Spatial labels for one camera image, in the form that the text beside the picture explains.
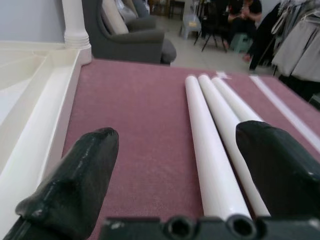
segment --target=white wall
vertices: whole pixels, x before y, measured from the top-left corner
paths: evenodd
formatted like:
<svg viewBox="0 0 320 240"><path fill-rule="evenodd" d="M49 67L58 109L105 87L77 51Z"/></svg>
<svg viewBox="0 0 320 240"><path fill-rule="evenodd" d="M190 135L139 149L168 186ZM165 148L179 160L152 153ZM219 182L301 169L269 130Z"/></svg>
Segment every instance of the white wall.
<svg viewBox="0 0 320 240"><path fill-rule="evenodd" d="M0 41L64 42L62 0L0 0Z"/></svg>
<svg viewBox="0 0 320 240"><path fill-rule="evenodd" d="M262 4L262 19L280 3L280 0L260 0Z"/></svg>

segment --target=white stripe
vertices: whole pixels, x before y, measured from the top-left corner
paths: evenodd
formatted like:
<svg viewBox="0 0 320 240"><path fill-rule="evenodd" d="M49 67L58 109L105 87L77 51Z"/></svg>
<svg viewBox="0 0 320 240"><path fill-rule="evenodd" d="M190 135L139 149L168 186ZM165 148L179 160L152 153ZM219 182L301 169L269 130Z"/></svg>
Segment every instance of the white stripe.
<svg viewBox="0 0 320 240"><path fill-rule="evenodd" d="M216 76L220 79L231 79L224 71L217 71Z"/></svg>
<svg viewBox="0 0 320 240"><path fill-rule="evenodd" d="M305 139L320 154L320 138L305 124L258 76L250 76L254 84L273 103L273 105L285 116L286 119L305 137Z"/></svg>

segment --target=maroon table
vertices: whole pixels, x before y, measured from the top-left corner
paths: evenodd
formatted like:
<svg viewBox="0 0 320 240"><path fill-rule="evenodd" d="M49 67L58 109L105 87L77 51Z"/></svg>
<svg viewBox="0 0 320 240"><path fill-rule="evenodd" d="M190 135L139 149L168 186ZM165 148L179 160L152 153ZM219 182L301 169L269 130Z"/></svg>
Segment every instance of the maroon table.
<svg viewBox="0 0 320 240"><path fill-rule="evenodd" d="M119 154L97 226L107 216L203 215L185 91L190 75L216 73L159 65L93 60L81 70L64 154L84 133L112 127ZM269 124L288 131L320 161L320 155L247 75L227 83ZM277 79L261 79L320 135L320 113Z"/></svg>

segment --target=black bolt hole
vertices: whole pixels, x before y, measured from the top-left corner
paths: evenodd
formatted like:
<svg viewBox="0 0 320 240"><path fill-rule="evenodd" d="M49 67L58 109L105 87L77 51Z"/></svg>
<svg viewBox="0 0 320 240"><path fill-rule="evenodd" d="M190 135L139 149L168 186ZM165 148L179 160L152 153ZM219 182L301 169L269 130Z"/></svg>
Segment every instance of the black bolt hole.
<svg viewBox="0 0 320 240"><path fill-rule="evenodd" d="M165 231L173 240L188 240L194 235L194 224L186 217L177 216L167 222Z"/></svg>
<svg viewBox="0 0 320 240"><path fill-rule="evenodd" d="M176 220L171 224L171 233L180 238L185 238L190 234L190 226L183 220Z"/></svg>
<svg viewBox="0 0 320 240"><path fill-rule="evenodd" d="M248 237L253 233L252 225L244 219L235 220L233 222L233 229L244 237Z"/></svg>

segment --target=hole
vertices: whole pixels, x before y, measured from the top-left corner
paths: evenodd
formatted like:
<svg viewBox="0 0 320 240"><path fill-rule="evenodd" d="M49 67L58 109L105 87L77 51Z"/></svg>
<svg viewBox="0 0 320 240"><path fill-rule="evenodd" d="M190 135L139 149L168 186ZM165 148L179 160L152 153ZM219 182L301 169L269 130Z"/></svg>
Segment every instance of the hole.
<svg viewBox="0 0 320 240"><path fill-rule="evenodd" d="M241 236L247 237L253 233L252 226L244 219L237 219L233 222L233 229Z"/></svg>
<svg viewBox="0 0 320 240"><path fill-rule="evenodd" d="M171 234L181 239L187 237L190 231L190 225L182 219L178 219L171 224Z"/></svg>

